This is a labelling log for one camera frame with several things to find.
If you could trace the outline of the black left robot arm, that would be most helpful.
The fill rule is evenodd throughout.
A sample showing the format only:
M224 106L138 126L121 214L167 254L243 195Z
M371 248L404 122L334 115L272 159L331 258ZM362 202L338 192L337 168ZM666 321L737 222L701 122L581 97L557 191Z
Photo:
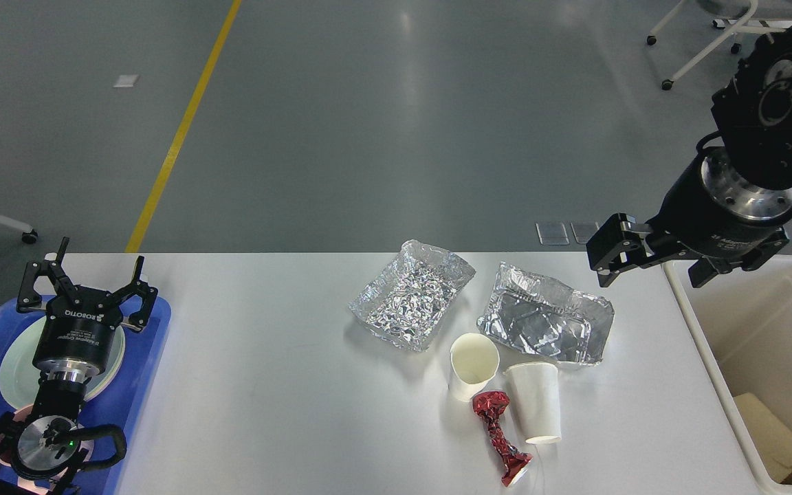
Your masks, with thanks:
M63 494L76 474L110 469L128 451L122 427L82 426L79 416L89 382L107 369L117 330L142 332L158 290L142 280L142 256L116 291L74 284L63 269L68 244L64 238L54 259L26 265L16 299L20 314L44 314L32 357L40 380L24 419L0 416L0 494L31 494L38 480Z

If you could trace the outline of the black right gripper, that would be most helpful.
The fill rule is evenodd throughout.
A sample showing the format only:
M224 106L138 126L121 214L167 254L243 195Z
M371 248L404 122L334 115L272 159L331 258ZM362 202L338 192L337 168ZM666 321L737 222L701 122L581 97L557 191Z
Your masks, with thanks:
M606 288L620 274L669 261L694 260L691 286L734 269L754 272L789 244L792 188L751 184L723 148L698 154L670 188L657 215L640 223L615 213L586 243L590 268Z

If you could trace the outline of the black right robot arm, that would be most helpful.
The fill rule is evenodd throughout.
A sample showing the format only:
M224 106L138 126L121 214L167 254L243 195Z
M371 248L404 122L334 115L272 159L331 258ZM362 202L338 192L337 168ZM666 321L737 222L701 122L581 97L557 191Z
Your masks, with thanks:
M663 198L638 222L615 213L586 244L598 285L628 270L691 260L695 288L754 272L789 243L792 220L792 26L758 26L752 53L712 97L717 129Z

